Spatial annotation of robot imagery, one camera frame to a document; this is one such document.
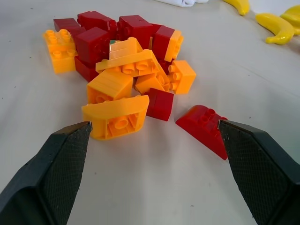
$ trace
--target white table surface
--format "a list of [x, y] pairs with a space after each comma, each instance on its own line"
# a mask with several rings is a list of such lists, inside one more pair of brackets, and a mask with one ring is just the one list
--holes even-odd
[[[299, 3], [259, 0], [255, 12], [280, 14]], [[175, 124], [193, 105], [269, 132], [300, 162], [300, 38], [285, 46], [220, 0], [180, 8], [152, 0], [2, 0], [0, 7], [0, 191], [48, 136], [82, 120], [86, 81], [55, 75], [42, 32], [54, 18], [96, 10], [118, 19], [139, 14], [181, 30], [179, 59], [197, 73], [176, 95], [168, 122], [109, 141], [90, 139], [68, 225], [255, 225], [230, 166]]]

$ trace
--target yellow banana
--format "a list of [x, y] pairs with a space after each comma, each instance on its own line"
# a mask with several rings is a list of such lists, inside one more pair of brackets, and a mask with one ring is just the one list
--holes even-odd
[[223, 0], [224, 2], [233, 5], [240, 15], [246, 15], [250, 11], [249, 0]]
[[268, 37], [266, 39], [268, 44], [285, 45], [294, 36], [294, 27], [288, 21], [277, 15], [261, 13], [257, 14], [255, 19], [261, 26], [275, 35], [274, 37]]
[[288, 21], [295, 28], [295, 34], [300, 34], [300, 5], [289, 8], [280, 17]]

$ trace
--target red toy block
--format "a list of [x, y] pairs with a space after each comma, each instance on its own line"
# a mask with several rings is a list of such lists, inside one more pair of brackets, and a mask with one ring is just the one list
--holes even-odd
[[190, 135], [220, 156], [223, 160], [227, 159], [224, 143], [218, 121], [226, 120], [213, 109], [203, 105], [193, 106], [184, 116], [176, 121], [176, 124], [187, 131]]
[[109, 59], [109, 34], [94, 27], [76, 36], [79, 59], [90, 66]]
[[143, 49], [149, 47], [153, 26], [139, 15], [120, 16], [117, 31], [117, 40], [125, 41], [135, 37]]
[[96, 11], [88, 11], [77, 15], [77, 21], [86, 30], [98, 27], [109, 33], [110, 40], [116, 39], [117, 23], [115, 20]]
[[81, 33], [85, 32], [85, 31], [86, 31], [86, 29], [84, 27], [79, 27], [77, 29], [72, 29], [69, 31], [75, 42], [75, 45], [76, 45], [77, 35], [80, 35]]
[[54, 19], [54, 27], [56, 31], [66, 29], [68, 31], [80, 28], [79, 24], [73, 18]]
[[162, 25], [152, 23], [152, 26], [153, 26], [153, 34], [155, 34]]
[[165, 54], [174, 31], [172, 28], [161, 26], [153, 35], [152, 51], [157, 59], [165, 60]]
[[80, 61], [78, 56], [75, 56], [75, 68], [76, 71], [80, 73], [80, 75], [83, 76], [84, 79], [87, 80], [87, 82], [91, 82], [96, 76], [99, 75], [95, 71], [95, 65], [93, 67], [90, 67], [89, 65]]
[[164, 60], [158, 60], [161, 68], [164, 70], [165, 74], [169, 75], [169, 65], [172, 64], [173, 60], [171, 62], [167, 62]]
[[172, 111], [174, 94], [162, 90], [150, 88], [145, 93], [149, 96], [147, 116], [168, 121]]

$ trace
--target yellow toy block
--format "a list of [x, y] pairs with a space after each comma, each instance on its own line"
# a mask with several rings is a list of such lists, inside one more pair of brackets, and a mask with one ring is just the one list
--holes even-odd
[[169, 66], [171, 85], [170, 89], [175, 94], [186, 94], [189, 92], [196, 73], [185, 60], [174, 60]]
[[65, 29], [61, 29], [59, 32], [47, 30], [45, 33], [43, 33], [43, 37], [50, 53], [54, 51], [63, 52], [69, 49], [76, 50], [71, 34]]
[[131, 97], [133, 78], [115, 69], [106, 69], [87, 85], [88, 103]]
[[89, 104], [82, 107], [83, 120], [91, 121], [91, 137], [111, 139], [139, 131], [149, 105], [148, 95]]
[[182, 42], [183, 36], [181, 35], [181, 31], [175, 30], [170, 38], [169, 45], [165, 53], [165, 61], [171, 62], [172, 60], [177, 59]]
[[114, 44], [110, 45], [109, 59], [115, 59], [135, 53], [140, 53], [142, 47], [139, 42], [134, 37], [128, 38], [126, 41], [116, 41]]
[[54, 51], [49, 54], [56, 74], [76, 71], [74, 57], [78, 54], [75, 50], [69, 49], [66, 52]]
[[96, 63], [96, 71], [101, 73], [104, 69], [121, 67], [121, 71], [132, 77], [148, 75], [159, 72], [157, 59], [152, 50], [143, 51], [127, 56], [118, 57], [112, 60], [102, 60]]
[[149, 74], [137, 78], [135, 89], [138, 92], [144, 94], [145, 92], [149, 91], [150, 88], [169, 91], [170, 83], [165, 83], [163, 77], [158, 74]]

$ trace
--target pile of toy blocks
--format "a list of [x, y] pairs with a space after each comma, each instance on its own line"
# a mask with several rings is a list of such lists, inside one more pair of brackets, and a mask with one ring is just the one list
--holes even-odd
[[[54, 19], [57, 32], [47, 30], [55, 73], [77, 71], [87, 84], [83, 119], [92, 122], [91, 136], [111, 139], [139, 131], [146, 116], [168, 121], [174, 94], [189, 92], [196, 73], [176, 60], [183, 36], [179, 30], [151, 24], [139, 15], [119, 21], [96, 11]], [[141, 95], [132, 97], [132, 88]], [[176, 124], [226, 159], [217, 122], [221, 117], [194, 106]]]

